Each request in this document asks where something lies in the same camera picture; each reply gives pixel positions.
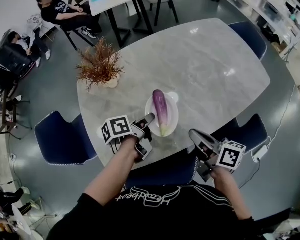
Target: plant pot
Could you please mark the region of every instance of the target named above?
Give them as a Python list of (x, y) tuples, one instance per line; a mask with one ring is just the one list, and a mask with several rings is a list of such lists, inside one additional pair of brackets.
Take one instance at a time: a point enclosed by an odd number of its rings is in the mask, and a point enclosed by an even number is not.
[(102, 86), (107, 88), (116, 88), (118, 85), (118, 78), (113, 78), (109, 82), (104, 83)]

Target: floor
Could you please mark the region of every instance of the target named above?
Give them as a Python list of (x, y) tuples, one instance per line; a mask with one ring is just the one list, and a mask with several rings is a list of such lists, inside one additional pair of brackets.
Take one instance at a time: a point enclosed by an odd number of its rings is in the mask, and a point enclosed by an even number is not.
[[(210, 0), (173, 1), (180, 24), (208, 18), (220, 18), (227, 24), (247, 20), (224, 0), (220, 3)], [(153, 9), (153, 12), (149, 12), (152, 23), (155, 19), (156, 6)], [(127, 19), (127, 14), (124, 5), (114, 9), (118, 25), (132, 28), (137, 18), (132, 16)], [(115, 35), (104, 13), (101, 15), (100, 24), (103, 28), (102, 35), (106, 37), (107, 42), (116, 46)], [(154, 28), (155, 32), (175, 25), (172, 11), (167, 4), (163, 4), (158, 26)], [(132, 34), (127, 45), (143, 37), (145, 36), (142, 34)], [(73, 39), (81, 49), (86, 47), (86, 44), (76, 36)], [(20, 83), (17, 90), (17, 94), (22, 94), (25, 100), (31, 101), (30, 104), (19, 105), (20, 120), (33, 127), (52, 111), (59, 111), (68, 122), (80, 114), (75, 69), (76, 64), (80, 62), (80, 57), (61, 32), (56, 33), (53, 43), (47, 41), (47, 44), (52, 50), (50, 61), (43, 59), (40, 68), (35, 68)], [(295, 82), (285, 63), (269, 43), (262, 64), (271, 79), (271, 84), (238, 117), (238, 121), (244, 124), (252, 115), (258, 113), (263, 119), (268, 134), (273, 138), (292, 95)], [(51, 227), (74, 207), (85, 187), (100, 173), (103, 165), (98, 158), (83, 166), (48, 165), (42, 157), (33, 131), (19, 127), (13, 134), (23, 137), (22, 140), (7, 137), (8, 149), (17, 156), (14, 177), (19, 177), (22, 184), (30, 188), (34, 198), (43, 198), (46, 213), (58, 215), (56, 219), (48, 219), (49, 225), (43, 223), (38, 227), (38, 232), (46, 237), (49, 226)], [(245, 156), (241, 166), (234, 173), (237, 183), (241, 185), (257, 168), (251, 156)], [(298, 204), (300, 200), (300, 95), (296, 88), (277, 137), (261, 161), (259, 172), (241, 191), (255, 219), (273, 215)]]

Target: person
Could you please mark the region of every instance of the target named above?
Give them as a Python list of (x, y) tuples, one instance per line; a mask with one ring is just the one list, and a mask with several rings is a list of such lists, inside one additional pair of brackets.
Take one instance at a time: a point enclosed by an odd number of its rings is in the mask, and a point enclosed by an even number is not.
[(26, 49), (27, 54), (30, 54), (33, 45), (36, 45), (45, 54), (45, 59), (48, 61), (51, 57), (51, 50), (40, 38), (40, 25), (42, 25), (42, 18), (39, 14), (36, 14), (28, 19), (26, 25), (13, 27), (12, 29), (18, 33), (22, 40), (29, 39), (28, 48)]
[(8, 35), (7, 40), (10, 44), (16, 44), (17, 46), (19, 45), (19, 47), (22, 47), (23, 50), (25, 51), (25, 55), (30, 56), (32, 61), (35, 62), (36, 67), (38, 68), (40, 66), (41, 63), (40, 50), (36, 45), (30, 46), (29, 42), (31, 41), (22, 39), (21, 36), (15, 31), (12, 31)]
[(252, 239), (258, 231), (231, 173), (211, 172), (215, 188), (186, 185), (134, 186), (121, 192), (138, 159), (137, 140), (126, 137), (104, 170), (88, 185), (75, 208), (47, 239), (143, 238), (199, 235), (201, 239)]
[(12, 112), (14, 110), (14, 106), (22, 102), (22, 95), (18, 95), (14, 99), (7, 100), (5, 107), (7, 111)]
[(100, 15), (91, 16), (89, 4), (74, 6), (61, 0), (36, 0), (41, 9), (41, 16), (46, 22), (60, 25), (66, 31), (86, 27), (82, 34), (96, 39), (102, 29)]
[[(30, 195), (30, 190), (24, 186), (18, 189), (15, 193), (0, 191), (0, 213), (3, 212), (4, 214), (8, 214), (9, 216), (14, 216), (11, 205), (18, 202), (24, 194)], [(30, 200), (23, 207), (19, 208), (19, 211), (22, 215), (25, 215), (31, 210), (32, 207), (40, 210), (40, 206), (33, 200)], [(7, 221), (0, 216), (0, 223), (6, 224)]]

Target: white sleeve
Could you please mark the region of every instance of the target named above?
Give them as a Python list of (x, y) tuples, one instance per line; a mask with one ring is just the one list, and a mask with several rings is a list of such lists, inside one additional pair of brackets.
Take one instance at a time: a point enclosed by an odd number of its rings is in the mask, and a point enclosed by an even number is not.
[(28, 37), (30, 37), (29, 47), (31, 48), (34, 44), (35, 39), (36, 39), (36, 34), (30, 27), (26, 28), (26, 34), (27, 34)]

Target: white plate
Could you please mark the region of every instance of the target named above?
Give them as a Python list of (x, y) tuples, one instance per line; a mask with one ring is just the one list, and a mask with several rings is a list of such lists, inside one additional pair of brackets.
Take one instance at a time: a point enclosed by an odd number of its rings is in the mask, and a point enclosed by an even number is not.
[[(179, 122), (179, 110), (177, 106), (178, 102), (178, 95), (176, 93), (170, 92), (169, 94), (165, 93), (164, 94), (165, 100), (166, 100), (166, 106), (168, 109), (168, 130), (166, 131), (164, 137), (167, 137), (171, 135), (175, 129), (177, 128), (178, 122)], [(149, 113), (154, 113), (155, 119), (154, 121), (149, 125), (150, 131), (154, 134), (157, 135), (158, 137), (162, 137), (160, 133), (160, 127), (159, 127), (159, 121), (158, 121), (158, 116), (157, 116), (157, 111), (155, 108), (154, 100), (153, 97), (151, 96), (146, 105), (145, 105), (145, 116), (148, 115)]]

